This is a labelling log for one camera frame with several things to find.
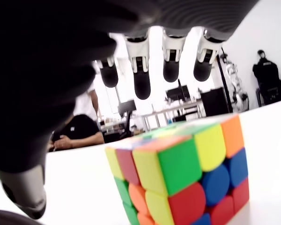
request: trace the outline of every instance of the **man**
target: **man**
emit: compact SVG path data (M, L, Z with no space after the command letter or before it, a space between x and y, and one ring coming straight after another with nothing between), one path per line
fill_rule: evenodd
M92 83L87 92L77 97L74 115L85 114L97 122L98 108L98 96L94 88L94 83Z
M54 132L49 149L59 151L103 143L103 135L90 117L84 114L77 116L72 114L65 122L65 126Z

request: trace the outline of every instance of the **white shirt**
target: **white shirt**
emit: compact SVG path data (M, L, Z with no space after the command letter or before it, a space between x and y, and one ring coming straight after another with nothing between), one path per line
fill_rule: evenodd
M76 107L74 109L74 116L85 114L88 115L94 121L98 120L97 114L93 107L92 99L88 95L88 93L92 90L95 90L94 83L91 84L87 92L84 92L82 95L77 97Z

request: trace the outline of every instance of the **robotic hand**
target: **robotic hand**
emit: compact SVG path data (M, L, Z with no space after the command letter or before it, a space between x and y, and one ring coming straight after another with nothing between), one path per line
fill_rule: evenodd
M186 30L205 28L194 69L195 78L203 81L223 41L257 1L0 2L0 181L9 199L33 219L44 214L47 144L73 112L75 98L92 83L90 62L100 61L105 85L117 83L116 42L108 33L125 35L136 95L146 99L151 26L164 29L168 81L177 78Z

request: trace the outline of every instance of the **desk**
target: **desk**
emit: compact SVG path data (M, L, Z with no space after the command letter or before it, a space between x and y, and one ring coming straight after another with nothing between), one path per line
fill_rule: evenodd
M151 130L149 122L147 120L147 118L149 116L155 116L156 122L157 122L157 126L160 128L159 120L158 120L158 117L157 117L158 114L164 114L165 120L166 120L166 122L168 122L165 113L171 112L171 111L175 111L175 110L179 110L179 109L184 109L184 108L198 107L199 104L201 104L201 103L202 103L202 99L199 99L196 102L185 102L185 103L183 103L181 105L177 105L177 106L174 106L174 107L171 107L171 108L168 108L168 109L163 109L161 111L152 112L152 113L144 114L144 115L139 115L139 117L141 117L144 129L147 132L147 131Z
M106 123L105 125L101 126L101 131L104 132L104 131L108 130L109 128L113 128L114 126L120 125L123 123L126 123L126 121L117 121L117 122Z
M281 102L240 114L250 202L229 225L281 225ZM47 156L44 225L129 225L104 145ZM0 184L0 209L24 215Z

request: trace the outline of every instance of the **rubik's cube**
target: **rubik's cube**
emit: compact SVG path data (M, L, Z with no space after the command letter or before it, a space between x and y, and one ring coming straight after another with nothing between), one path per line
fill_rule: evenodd
M238 115L174 123L106 155L131 225L223 225L249 201Z

